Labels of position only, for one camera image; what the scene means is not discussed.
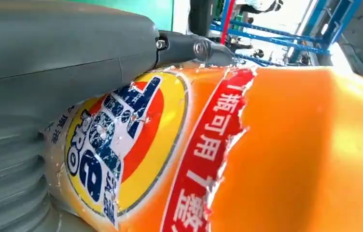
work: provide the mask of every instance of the red pole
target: red pole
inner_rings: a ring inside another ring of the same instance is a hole
[[[236,3],[236,0],[230,0],[230,4],[228,5],[227,17],[224,19],[224,28],[223,28],[223,32],[221,33],[221,40],[220,40],[221,44],[225,43],[228,26],[230,25],[230,20],[231,20],[231,13],[233,12],[235,3]]]

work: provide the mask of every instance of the red label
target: red label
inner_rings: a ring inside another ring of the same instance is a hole
[[[248,70],[223,79],[207,102],[181,160],[162,222],[165,232],[203,232],[206,194],[217,180],[231,136],[243,131],[238,112],[252,80]]]

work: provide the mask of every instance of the metal bolt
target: metal bolt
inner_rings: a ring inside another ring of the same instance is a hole
[[[159,49],[159,50],[165,49],[166,48],[166,41],[158,40],[156,42],[156,48]]]

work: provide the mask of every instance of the ribbed plastic surface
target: ribbed plastic surface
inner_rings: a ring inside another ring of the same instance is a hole
[[[35,131],[0,136],[0,231],[91,231],[76,216],[51,206]]]

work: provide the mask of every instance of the gray plastic part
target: gray plastic part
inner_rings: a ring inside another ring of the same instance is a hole
[[[38,131],[156,62],[146,17],[86,4],[0,2],[0,231],[85,232],[51,204]]]
[[[16,92],[41,88],[41,94],[48,93],[34,99],[58,99],[67,108],[119,88],[155,65],[158,35],[148,18],[115,9],[0,1],[0,89],[7,88],[0,96],[13,98]],[[61,112],[41,108],[33,113],[46,112],[47,120]]]

